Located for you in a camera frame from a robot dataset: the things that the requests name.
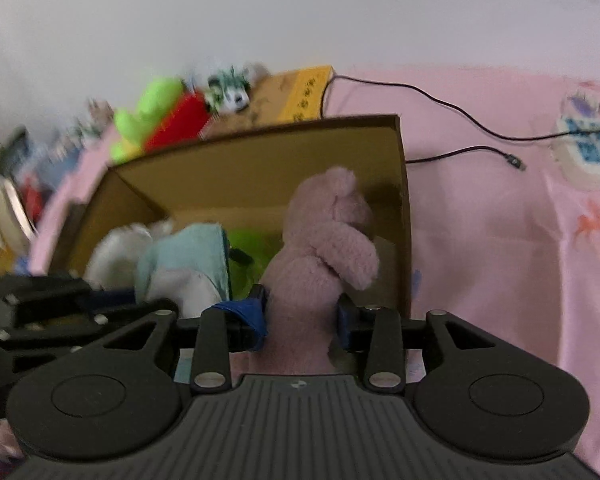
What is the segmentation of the green plush toy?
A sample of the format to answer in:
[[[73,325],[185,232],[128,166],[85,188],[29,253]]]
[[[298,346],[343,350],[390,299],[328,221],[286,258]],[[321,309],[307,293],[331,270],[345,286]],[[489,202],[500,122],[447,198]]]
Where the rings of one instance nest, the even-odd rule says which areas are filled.
[[[227,240],[230,292],[234,300],[244,299],[282,248],[282,239],[275,233],[234,229],[227,232]]]

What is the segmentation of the red plush toy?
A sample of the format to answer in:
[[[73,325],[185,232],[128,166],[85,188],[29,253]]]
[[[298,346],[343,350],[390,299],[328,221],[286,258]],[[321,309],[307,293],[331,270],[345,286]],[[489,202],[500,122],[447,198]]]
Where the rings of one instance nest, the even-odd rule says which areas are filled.
[[[146,140],[144,152],[152,153],[197,140],[211,118],[211,112],[201,92],[185,93]]]

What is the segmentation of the green yellow plush dinosaur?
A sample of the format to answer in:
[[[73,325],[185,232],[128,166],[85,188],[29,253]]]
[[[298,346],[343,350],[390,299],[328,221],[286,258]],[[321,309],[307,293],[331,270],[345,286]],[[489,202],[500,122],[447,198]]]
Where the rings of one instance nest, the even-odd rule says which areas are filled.
[[[114,128],[120,139],[111,147],[111,159],[122,164],[144,154],[144,144],[178,104],[185,93],[185,84],[178,77],[164,77],[151,81],[135,110],[118,108],[114,112]]]

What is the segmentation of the pink patterned bedsheet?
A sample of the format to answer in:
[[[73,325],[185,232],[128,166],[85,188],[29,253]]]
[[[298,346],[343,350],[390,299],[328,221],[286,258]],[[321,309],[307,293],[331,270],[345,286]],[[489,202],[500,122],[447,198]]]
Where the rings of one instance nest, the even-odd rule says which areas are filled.
[[[322,120],[396,115],[411,215],[411,313],[442,309],[585,388],[577,456],[600,474],[600,191],[576,188],[544,136],[600,84],[496,68],[410,67],[328,82]],[[110,130],[47,206],[29,259],[50,259],[110,165]]]

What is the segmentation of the brown cardboard box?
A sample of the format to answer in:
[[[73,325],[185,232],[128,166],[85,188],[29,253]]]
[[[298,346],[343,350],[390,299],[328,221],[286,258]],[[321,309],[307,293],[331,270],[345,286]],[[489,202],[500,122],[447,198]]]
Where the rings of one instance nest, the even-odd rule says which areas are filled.
[[[179,229],[219,222],[227,230],[278,233],[297,186],[333,166],[355,172],[373,211],[375,234],[396,246],[394,304],[410,315],[410,200],[396,115],[278,124],[112,166],[87,204],[71,211],[48,268],[83,273],[105,235],[131,223],[171,218]]]

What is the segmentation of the white fluffy towel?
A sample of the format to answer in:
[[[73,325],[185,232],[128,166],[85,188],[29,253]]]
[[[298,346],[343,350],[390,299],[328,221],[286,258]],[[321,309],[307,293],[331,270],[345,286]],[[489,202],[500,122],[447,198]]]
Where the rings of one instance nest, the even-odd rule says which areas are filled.
[[[174,222],[132,223],[112,229],[95,247],[83,279],[94,289],[132,288],[140,258],[149,246],[169,236]]]

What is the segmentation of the panda plush toy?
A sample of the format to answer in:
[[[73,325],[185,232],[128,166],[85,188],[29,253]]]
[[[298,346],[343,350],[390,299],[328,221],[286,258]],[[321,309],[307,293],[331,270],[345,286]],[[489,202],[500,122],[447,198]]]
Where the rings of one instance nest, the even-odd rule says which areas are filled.
[[[204,100],[212,114],[236,114],[250,104],[250,91],[264,77],[268,70],[262,64],[230,66],[228,70],[218,70],[207,81]]]

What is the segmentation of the yellow cardboard box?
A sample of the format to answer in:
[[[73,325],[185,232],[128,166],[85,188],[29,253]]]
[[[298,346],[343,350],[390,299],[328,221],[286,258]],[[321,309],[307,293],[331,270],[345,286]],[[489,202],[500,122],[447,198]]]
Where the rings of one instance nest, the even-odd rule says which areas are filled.
[[[247,108],[234,115],[213,118],[201,131],[201,137],[212,139],[318,119],[322,95],[333,74],[332,66],[321,65],[264,77],[252,89]]]

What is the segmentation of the white power strip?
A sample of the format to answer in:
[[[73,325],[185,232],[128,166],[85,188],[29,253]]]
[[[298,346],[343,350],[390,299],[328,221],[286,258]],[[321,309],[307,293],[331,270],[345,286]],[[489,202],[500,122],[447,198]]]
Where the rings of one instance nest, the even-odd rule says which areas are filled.
[[[576,188],[600,190],[600,120],[562,116],[556,126],[570,132],[550,144],[562,174]]]

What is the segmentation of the pink plush bear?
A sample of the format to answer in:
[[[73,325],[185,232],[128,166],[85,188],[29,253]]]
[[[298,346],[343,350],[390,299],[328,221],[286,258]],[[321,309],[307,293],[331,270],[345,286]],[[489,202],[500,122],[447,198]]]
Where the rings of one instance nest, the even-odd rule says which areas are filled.
[[[332,167],[298,186],[286,211],[283,247],[260,279],[268,293],[268,334],[261,349],[230,356],[234,379],[336,373],[329,349],[338,299],[348,286],[368,289],[379,273],[372,223],[353,171]]]

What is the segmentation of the yellow white paper bag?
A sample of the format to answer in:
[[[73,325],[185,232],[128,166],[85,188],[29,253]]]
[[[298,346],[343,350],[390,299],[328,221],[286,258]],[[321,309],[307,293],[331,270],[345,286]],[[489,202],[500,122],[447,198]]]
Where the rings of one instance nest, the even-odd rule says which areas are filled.
[[[36,237],[12,179],[0,176],[0,250],[24,257]]]

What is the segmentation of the light blue plush cushion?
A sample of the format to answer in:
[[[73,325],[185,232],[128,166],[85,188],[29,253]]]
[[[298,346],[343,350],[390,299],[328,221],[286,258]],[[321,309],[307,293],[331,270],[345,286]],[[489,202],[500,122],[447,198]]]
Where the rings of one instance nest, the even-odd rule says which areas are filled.
[[[230,299],[228,241],[217,223],[194,223],[151,243],[135,271],[136,299],[172,301],[181,318]]]

